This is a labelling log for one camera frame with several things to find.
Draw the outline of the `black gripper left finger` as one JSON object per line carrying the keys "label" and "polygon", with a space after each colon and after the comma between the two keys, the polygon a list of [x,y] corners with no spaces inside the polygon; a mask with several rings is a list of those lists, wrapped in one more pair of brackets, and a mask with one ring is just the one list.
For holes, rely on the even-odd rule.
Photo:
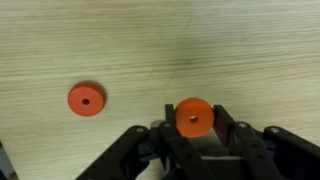
{"label": "black gripper left finger", "polygon": [[163,180],[214,180],[209,167],[190,141],[175,127],[172,104],[165,105],[165,120],[147,128],[128,128],[76,180],[135,180],[150,162],[160,159]]}

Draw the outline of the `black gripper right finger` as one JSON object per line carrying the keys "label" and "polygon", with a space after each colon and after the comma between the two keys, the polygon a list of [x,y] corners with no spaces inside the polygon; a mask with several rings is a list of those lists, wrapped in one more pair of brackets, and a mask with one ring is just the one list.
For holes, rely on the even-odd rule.
{"label": "black gripper right finger", "polygon": [[213,129],[230,155],[241,157],[253,180],[320,180],[320,147],[279,126],[258,131],[214,105]]}

